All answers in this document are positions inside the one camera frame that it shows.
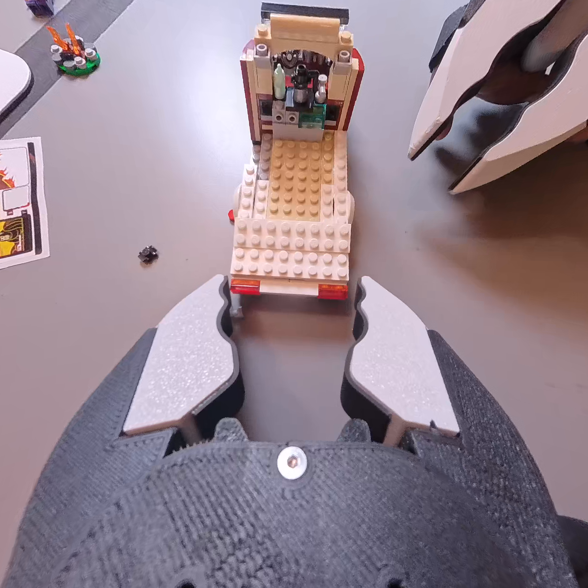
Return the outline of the person's right hand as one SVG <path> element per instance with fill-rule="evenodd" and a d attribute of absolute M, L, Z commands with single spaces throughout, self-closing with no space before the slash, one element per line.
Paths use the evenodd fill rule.
<path fill-rule="evenodd" d="M 522 51 L 502 55 L 484 79 L 476 96 L 496 105 L 514 105 L 526 101 L 527 77 L 521 69 Z"/>

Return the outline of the white book stand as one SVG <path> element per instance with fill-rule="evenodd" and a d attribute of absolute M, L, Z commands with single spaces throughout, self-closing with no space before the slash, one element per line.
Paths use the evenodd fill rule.
<path fill-rule="evenodd" d="M 1 49 L 1 122 L 25 98 L 31 84 L 32 72 L 25 60 Z"/>

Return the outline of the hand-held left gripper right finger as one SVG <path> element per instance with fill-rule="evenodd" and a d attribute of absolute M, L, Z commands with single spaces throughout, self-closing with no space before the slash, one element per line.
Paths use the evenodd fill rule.
<path fill-rule="evenodd" d="M 365 421 L 374 442 L 398 446 L 409 430 L 455 438 L 460 429 L 429 332 L 401 299 L 369 276 L 357 283 L 355 341 L 342 381 L 342 407 Z"/>

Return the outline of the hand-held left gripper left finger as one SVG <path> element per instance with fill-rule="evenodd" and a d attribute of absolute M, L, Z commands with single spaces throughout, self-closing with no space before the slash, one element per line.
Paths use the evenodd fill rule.
<path fill-rule="evenodd" d="M 159 322 L 123 425 L 128 436 L 170 427 L 201 436 L 195 415 L 239 374 L 228 279 L 215 275 Z"/>

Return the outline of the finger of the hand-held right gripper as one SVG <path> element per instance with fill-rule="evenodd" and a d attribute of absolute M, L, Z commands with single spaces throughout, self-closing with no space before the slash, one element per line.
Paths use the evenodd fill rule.
<path fill-rule="evenodd" d="M 574 43 L 555 63 L 546 92 L 450 187 L 459 194 L 511 173 L 586 127 L 587 44 Z"/>
<path fill-rule="evenodd" d="M 560 1 L 481 1 L 454 32 L 417 114 L 408 158 L 414 160 L 441 133 L 460 101 L 490 72 L 516 35 L 548 17 Z"/>

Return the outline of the white long brick plate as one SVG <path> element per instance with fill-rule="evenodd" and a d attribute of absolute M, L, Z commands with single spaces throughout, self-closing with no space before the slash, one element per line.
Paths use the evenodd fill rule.
<path fill-rule="evenodd" d="M 232 253 L 231 275 L 343 282 L 349 279 L 348 255 L 237 247 Z"/>
<path fill-rule="evenodd" d="M 348 254 L 350 224 L 238 218 L 234 225 L 236 248 Z"/>

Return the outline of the sticker sheet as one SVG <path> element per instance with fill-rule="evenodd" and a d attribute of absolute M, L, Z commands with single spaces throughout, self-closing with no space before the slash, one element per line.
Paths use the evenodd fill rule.
<path fill-rule="evenodd" d="M 40 137 L 1 141 L 1 269 L 49 256 Z"/>

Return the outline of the toy campfire on green plate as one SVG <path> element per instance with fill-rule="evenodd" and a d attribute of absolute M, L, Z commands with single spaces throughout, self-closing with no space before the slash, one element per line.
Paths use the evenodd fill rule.
<path fill-rule="evenodd" d="M 52 26 L 46 26 L 52 36 L 50 53 L 52 60 L 63 74 L 70 77 L 85 77 L 96 71 L 101 63 L 101 57 L 96 46 L 85 42 L 77 35 L 69 23 L 65 24 L 66 36 L 61 36 Z"/>

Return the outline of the toy brick truck model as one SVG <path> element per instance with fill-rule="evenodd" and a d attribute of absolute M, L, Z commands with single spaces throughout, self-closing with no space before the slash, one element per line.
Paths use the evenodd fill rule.
<path fill-rule="evenodd" d="M 252 155 L 235 192 L 235 221 L 350 224 L 352 234 L 348 129 L 364 60 L 348 24 L 347 9 L 262 3 L 240 56 Z M 349 279 L 254 279 L 231 275 L 231 266 L 229 280 L 240 295 L 346 300 L 349 293 Z"/>

